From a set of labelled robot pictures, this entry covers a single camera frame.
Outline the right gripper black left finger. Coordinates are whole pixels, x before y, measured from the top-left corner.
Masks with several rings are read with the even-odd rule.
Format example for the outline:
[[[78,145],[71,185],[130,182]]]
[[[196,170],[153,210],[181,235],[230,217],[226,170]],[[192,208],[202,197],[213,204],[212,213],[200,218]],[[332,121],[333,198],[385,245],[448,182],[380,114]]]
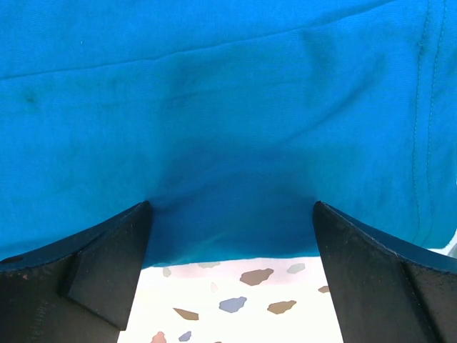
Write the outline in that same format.
[[[2,343],[109,343],[126,330],[151,232],[142,202],[1,260]]]

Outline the blue t shirt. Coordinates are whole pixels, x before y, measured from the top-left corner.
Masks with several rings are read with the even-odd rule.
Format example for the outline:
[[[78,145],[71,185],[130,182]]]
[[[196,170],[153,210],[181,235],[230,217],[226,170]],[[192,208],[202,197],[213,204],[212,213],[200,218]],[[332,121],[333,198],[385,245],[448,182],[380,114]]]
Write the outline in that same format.
[[[454,1],[3,1],[1,256],[143,201],[145,263],[456,231]]]

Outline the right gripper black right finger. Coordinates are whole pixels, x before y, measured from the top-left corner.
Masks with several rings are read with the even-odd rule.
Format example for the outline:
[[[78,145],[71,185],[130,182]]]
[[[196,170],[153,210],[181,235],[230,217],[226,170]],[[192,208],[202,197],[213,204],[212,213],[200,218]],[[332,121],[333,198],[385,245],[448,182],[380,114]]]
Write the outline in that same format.
[[[323,202],[313,227],[345,342],[456,341],[456,259]]]

